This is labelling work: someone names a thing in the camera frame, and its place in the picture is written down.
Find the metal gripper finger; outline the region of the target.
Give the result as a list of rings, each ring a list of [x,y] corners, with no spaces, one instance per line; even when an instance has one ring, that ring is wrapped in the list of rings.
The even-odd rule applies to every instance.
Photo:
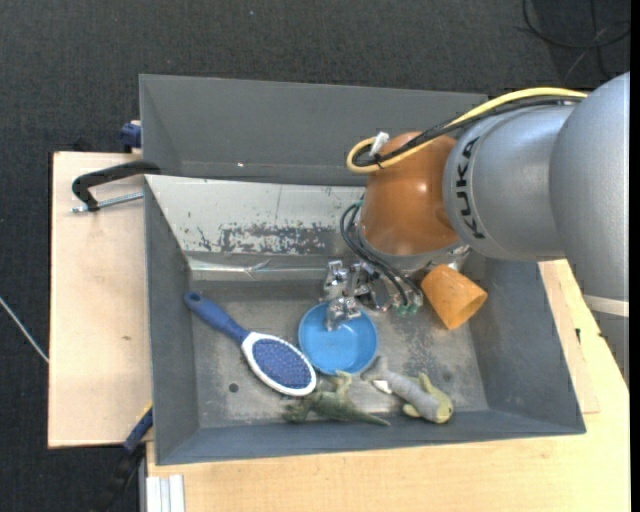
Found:
[[[326,299],[335,299],[343,295],[348,284],[349,273],[349,268],[342,260],[328,262],[324,281],[324,297]]]
[[[341,296],[328,302],[324,318],[327,331],[335,331],[344,323],[359,318],[361,310],[354,297]]]

